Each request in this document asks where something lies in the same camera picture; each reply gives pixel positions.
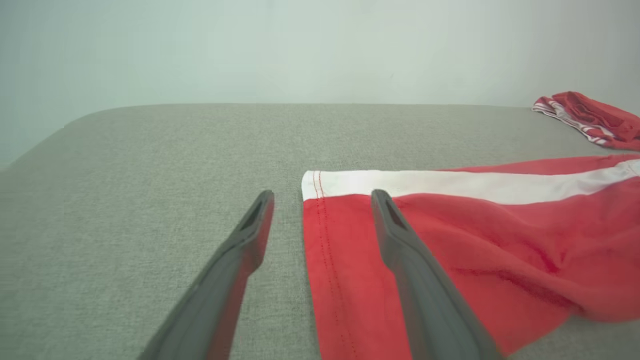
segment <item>red cloth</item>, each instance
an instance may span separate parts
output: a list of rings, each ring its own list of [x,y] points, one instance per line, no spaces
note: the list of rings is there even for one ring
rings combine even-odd
[[[323,359],[411,359],[365,195],[381,184],[506,355],[573,313],[640,317],[640,156],[307,172],[305,253]]]
[[[579,92],[540,97],[532,110],[575,127],[598,145],[640,151],[640,117]]]

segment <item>white stripe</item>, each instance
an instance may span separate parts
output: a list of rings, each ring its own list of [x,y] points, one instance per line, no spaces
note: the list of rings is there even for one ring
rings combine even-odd
[[[544,102],[536,102],[535,104],[533,104],[534,107],[539,107],[539,108],[543,108],[549,111],[552,111],[553,108],[547,104],[545,104]]]
[[[544,105],[544,104],[542,104],[540,102],[537,102],[536,104],[534,104],[533,108],[534,109],[539,108],[539,109],[545,110],[545,111],[553,111],[553,109],[551,107],[549,107],[547,105]]]
[[[302,178],[304,200],[343,195],[370,195],[386,190],[392,197],[435,193],[483,199],[498,204],[533,204],[589,195],[640,176],[640,160],[578,174],[532,175],[451,171],[307,171]]]
[[[591,125],[591,126],[593,126],[593,127],[597,127],[598,129],[602,130],[602,132],[603,132],[605,135],[609,135],[609,136],[611,136],[612,138],[615,138],[615,137],[616,137],[616,135],[614,135],[614,134],[611,132],[611,130],[607,129],[607,128],[606,128],[606,127],[604,127],[604,126],[600,126],[600,125],[598,125],[598,124],[593,124],[593,125]]]

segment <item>red stitching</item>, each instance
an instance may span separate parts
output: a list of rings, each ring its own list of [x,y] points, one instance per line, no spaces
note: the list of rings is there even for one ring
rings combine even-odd
[[[322,172],[318,172],[318,183],[320,184],[320,192],[322,193],[322,201],[323,201],[323,213],[324,213],[324,237],[326,238],[326,246],[329,252],[329,262],[331,263],[331,268],[333,270],[333,278],[335,279],[335,284],[338,289],[338,295],[340,296],[340,306],[342,311],[344,312],[344,297],[342,296],[342,289],[340,288],[340,281],[338,280],[338,272],[335,271],[335,265],[333,264],[333,254],[331,253],[331,241],[329,241],[329,227],[327,223],[329,222],[328,216],[326,214],[326,196],[324,195],[324,189],[322,188]],[[356,352],[356,348],[353,345],[353,337],[351,336],[351,331],[349,330],[349,326],[345,326],[347,329],[347,335],[349,336],[349,342],[351,343],[351,349],[353,350],[353,355],[358,358],[358,353]]]
[[[324,245],[323,245],[323,239],[322,239],[322,231],[320,231],[321,226],[322,226],[322,221],[320,218],[320,196],[318,195],[318,189],[316,186],[316,171],[313,171],[312,173],[312,177],[314,179],[314,190],[316,191],[316,211],[317,211],[317,219],[318,219],[318,234],[320,237],[320,253],[322,254],[322,259],[324,261],[324,270],[325,272],[329,275],[328,276],[328,280],[329,280],[329,290],[331,291],[331,301],[335,302],[335,294],[333,293],[333,284],[331,282],[331,275],[329,273],[329,266],[326,264],[326,256],[324,255]],[[336,308],[334,306],[332,306],[333,309],[333,317],[335,319],[335,324],[337,325],[338,328],[340,328],[340,320],[338,318],[338,311],[336,310]],[[342,335],[340,335],[340,340],[342,340],[342,343],[344,344],[344,337]]]

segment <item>red fabric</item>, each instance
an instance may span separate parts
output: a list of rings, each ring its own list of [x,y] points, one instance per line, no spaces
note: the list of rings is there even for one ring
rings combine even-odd
[[[614,149],[640,151],[640,117],[579,92],[540,97],[532,110],[574,127],[590,142]]]
[[[638,156],[461,169],[568,174]],[[393,274],[375,238],[370,197],[304,202],[304,238],[323,359],[411,359]],[[591,195],[527,205],[433,194],[394,198],[506,355],[570,314],[640,317],[640,177]]]
[[[553,99],[583,124],[606,127],[623,142],[640,140],[637,139],[640,137],[640,117],[632,113],[595,101],[579,92],[561,92],[553,95]]]

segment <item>gray table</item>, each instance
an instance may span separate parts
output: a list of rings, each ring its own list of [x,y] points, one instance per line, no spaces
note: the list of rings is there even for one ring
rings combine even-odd
[[[91,114],[0,173],[0,358],[134,358],[255,196],[272,189],[269,245],[232,358],[319,359],[304,171],[609,153],[525,108],[195,104]],[[513,358],[629,359],[639,340],[639,322],[574,319]]]

